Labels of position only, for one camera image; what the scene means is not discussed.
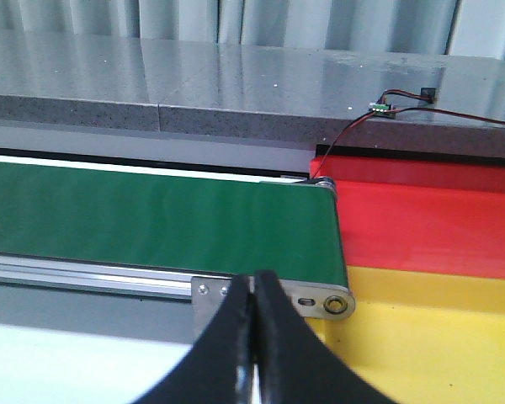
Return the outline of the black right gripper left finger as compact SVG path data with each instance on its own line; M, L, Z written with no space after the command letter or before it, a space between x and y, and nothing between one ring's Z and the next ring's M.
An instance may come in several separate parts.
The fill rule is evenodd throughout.
M182 360L137 403L250 403L253 398L253 296L236 276L220 308Z

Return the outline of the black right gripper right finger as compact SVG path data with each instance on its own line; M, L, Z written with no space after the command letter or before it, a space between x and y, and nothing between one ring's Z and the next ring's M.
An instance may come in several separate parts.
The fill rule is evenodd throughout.
M355 374L297 313L275 272L254 275L255 350L263 403L392 403Z

